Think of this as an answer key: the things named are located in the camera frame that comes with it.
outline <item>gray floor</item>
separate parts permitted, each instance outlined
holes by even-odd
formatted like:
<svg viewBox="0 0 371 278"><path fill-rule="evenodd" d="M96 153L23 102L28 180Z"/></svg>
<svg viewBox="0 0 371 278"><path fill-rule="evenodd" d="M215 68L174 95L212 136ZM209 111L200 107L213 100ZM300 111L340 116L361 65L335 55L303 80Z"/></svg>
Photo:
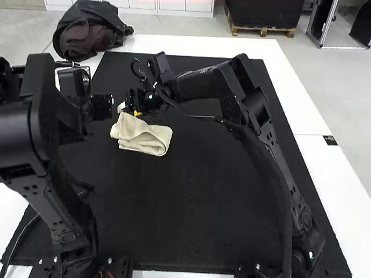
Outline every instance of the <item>gray floor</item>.
<svg viewBox="0 0 371 278"><path fill-rule="evenodd" d="M29 53L47 51L57 57L51 43L56 24L63 13L0 9L0 55L12 64L23 64ZM232 37L221 5L214 18L122 14L137 34ZM349 162L371 196L371 50L317 49L306 37L308 16L302 16L295 39L268 33L285 52L292 67L330 127ZM355 46L347 36L343 19L336 20L326 46ZM240 38L258 38L256 32Z"/></svg>

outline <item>wire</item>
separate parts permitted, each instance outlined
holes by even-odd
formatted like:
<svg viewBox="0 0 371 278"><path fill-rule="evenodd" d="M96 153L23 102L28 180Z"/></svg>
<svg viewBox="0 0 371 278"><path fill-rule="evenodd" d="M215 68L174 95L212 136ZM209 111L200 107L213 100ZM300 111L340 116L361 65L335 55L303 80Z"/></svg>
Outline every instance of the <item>wire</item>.
<svg viewBox="0 0 371 278"><path fill-rule="evenodd" d="M138 69L138 71L135 70L134 65L137 64L137 63L141 64L143 66L143 68L145 68L144 63L141 60L139 60L137 57L134 57L134 61L132 61L130 63L130 69L132 70L132 73L136 77L138 77L140 80L144 81L148 78L148 76L146 75L146 73L144 71L141 71L140 69Z"/></svg>
<svg viewBox="0 0 371 278"><path fill-rule="evenodd" d="M110 278L115 278L115 276L112 275L111 272L109 272L108 270L106 270L107 274L109 275Z"/></svg>
<svg viewBox="0 0 371 278"><path fill-rule="evenodd" d="M166 103L168 103L169 105L171 105L172 107L174 107L175 109L177 109L181 114L183 114L186 117L197 118L197 119L216 120L218 122L221 121L221 118L216 117L216 116L212 116L212 115L191 115L191 114L187 114L173 100L171 100L169 97L166 97L165 94L160 89L157 90L156 93L158 93L158 95L160 96L160 98L163 99L163 101L165 101Z"/></svg>
<svg viewBox="0 0 371 278"><path fill-rule="evenodd" d="M274 153L273 153L273 150L272 150L271 146L269 146L267 143L263 142L262 140L260 140L260 142L262 142L271 151L271 155L272 155L275 163L277 163L276 157L274 156Z"/></svg>
<svg viewBox="0 0 371 278"><path fill-rule="evenodd" d="M8 267L9 267L9 264L10 264L10 260L12 259L13 257L13 253L15 251L15 249L17 248L17 245L23 235L23 233L28 229L28 227L34 222L36 221L37 219L39 218L39 214L37 214L26 226L23 227L21 233L19 234L19 236L17 237L17 240L12 248L12 251L10 252L9 254L9 258L8 260L6 260L6 263L3 265L3 267L1 268L1 271L0 271L0 277L1 278L4 278L5 275L6 275L6 272L8 271Z"/></svg>
<svg viewBox="0 0 371 278"><path fill-rule="evenodd" d="M89 193L89 190L83 190L81 191L80 193L78 193L77 195L83 195L83 196L86 196L86 193ZM27 223L22 231L20 232L20 234L18 235L17 239L16 239L16 242L14 243L14 246L9 254L9 257L8 259L6 260L6 262L4 263L4 265L2 266L1 268L1 271L0 271L0 278L4 278L5 275L6 275L6 272L8 271L8 267L9 267L9 264L10 264L10 261L13 259L13 254L14 254L14 251L16 250L16 248L18 247L18 244L19 244L19 241L20 239L22 238L22 236L25 234L26 230L31 226L31 224L33 224L34 222L36 222L36 220L38 220L40 218L40 215L37 214L33 219L31 219L29 221L29 223Z"/></svg>

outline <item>beige cloth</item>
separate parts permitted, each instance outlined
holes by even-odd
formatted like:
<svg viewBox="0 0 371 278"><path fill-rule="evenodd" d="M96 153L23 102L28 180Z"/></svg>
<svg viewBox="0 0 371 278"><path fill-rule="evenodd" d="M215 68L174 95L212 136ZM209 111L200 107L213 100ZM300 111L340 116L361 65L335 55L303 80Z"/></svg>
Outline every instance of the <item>beige cloth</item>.
<svg viewBox="0 0 371 278"><path fill-rule="evenodd" d="M173 130L167 126L148 125L135 116L120 112L110 135L118 139L120 149L162 156L168 151Z"/></svg>

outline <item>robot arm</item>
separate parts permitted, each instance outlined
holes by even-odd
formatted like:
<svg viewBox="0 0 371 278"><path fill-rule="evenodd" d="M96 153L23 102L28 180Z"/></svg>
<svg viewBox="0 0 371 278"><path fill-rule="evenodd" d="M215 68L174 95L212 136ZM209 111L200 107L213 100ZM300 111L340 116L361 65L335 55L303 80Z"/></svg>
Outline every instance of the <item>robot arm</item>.
<svg viewBox="0 0 371 278"><path fill-rule="evenodd" d="M61 271L94 277L96 220L72 188L75 182L57 150L59 144L83 141L99 110L110 114L112 96L90 96L82 68L61 71L59 92L54 69L61 65L49 54L29 55L25 67L0 62L0 182L28 200L46 222Z"/></svg>
<svg viewBox="0 0 371 278"><path fill-rule="evenodd" d="M290 247L283 255L283 260L287 263L292 259L291 267L295 277L307 277L321 254L325 238L286 163L267 99L263 88L252 78L248 57L240 54L224 63L174 76L162 52L148 62L148 67L149 71L135 71L132 64L132 70L141 79L143 88L130 91L123 105L124 111L137 114L151 112L163 103L180 110L178 103L201 98L219 99L223 117L209 116L209 119L225 125L242 143L249 156L256 163L261 162L257 171L265 179L263 182L272 184L272 181L267 180L267 172L273 172L279 177L278 181L273 181L277 183L277 188L272 190L275 191L274 196L282 198L282 215L289 215L288 220L282 219L282 230L288 231L290 228L283 235L286 247ZM282 272L288 277L290 270L287 268L287 264L282 265ZM264 277L262 268L257 272L260 275L257 277Z"/></svg>

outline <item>black mat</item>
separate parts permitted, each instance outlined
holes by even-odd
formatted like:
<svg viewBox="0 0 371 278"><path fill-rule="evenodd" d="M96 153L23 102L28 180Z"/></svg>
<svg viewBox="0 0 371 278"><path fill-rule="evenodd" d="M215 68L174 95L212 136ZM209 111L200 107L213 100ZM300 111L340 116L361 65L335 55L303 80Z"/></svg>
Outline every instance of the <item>black mat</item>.
<svg viewBox="0 0 371 278"><path fill-rule="evenodd" d="M113 94L117 106L124 92L139 86L130 73L133 57L149 58L106 53L93 78L92 92ZM175 73L223 60L169 56ZM313 277L351 277L264 63L251 63L268 94L288 165L327 237ZM183 107L189 113L220 115L214 100L193 101ZM165 116L148 119L174 131L169 152L158 158L119 150L117 141L109 137L116 120L114 115L112 121L93 123L95 138L60 150L73 175L97 186L89 203L97 218L102 253L127 254L137 269L232 273L237 264L280 265L276 209L268 201L269 192L263 190L253 162L223 126L185 118L172 109ZM33 215L28 208L9 246ZM8 255L9 247L3 260ZM50 232L40 222L12 263L32 265L46 255L53 255Z"/></svg>

